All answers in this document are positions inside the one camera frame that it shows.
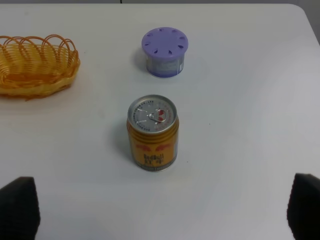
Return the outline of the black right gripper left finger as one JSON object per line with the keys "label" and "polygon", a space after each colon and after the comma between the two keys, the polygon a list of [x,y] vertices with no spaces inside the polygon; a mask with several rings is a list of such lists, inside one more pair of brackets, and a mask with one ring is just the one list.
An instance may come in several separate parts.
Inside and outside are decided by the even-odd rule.
{"label": "black right gripper left finger", "polygon": [[35,180],[21,176],[0,189],[0,238],[34,240],[41,216]]}

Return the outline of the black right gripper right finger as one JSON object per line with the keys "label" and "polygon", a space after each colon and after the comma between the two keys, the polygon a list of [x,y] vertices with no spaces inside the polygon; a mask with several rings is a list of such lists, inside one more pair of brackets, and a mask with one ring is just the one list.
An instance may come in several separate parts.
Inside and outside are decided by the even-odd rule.
{"label": "black right gripper right finger", "polygon": [[296,240],[320,238],[320,179],[296,173],[287,205],[287,222]]}

